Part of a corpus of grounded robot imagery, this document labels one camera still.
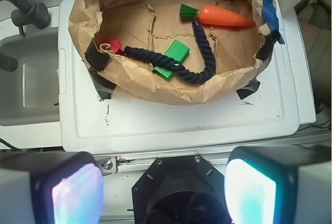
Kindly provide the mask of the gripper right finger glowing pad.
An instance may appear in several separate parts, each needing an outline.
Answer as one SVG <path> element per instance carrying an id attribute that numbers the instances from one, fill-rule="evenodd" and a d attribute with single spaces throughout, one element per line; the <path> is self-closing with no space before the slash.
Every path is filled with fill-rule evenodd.
<path id="1" fill-rule="evenodd" d="M 224 189 L 234 223 L 331 223 L 331 147 L 236 147 Z"/>

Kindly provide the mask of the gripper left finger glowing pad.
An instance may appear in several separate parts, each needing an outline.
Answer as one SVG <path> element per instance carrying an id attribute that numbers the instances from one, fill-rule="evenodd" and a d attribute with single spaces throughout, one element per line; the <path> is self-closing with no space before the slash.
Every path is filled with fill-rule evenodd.
<path id="1" fill-rule="evenodd" d="M 1 154 L 1 223 L 98 223 L 103 196 L 88 152 Z"/>

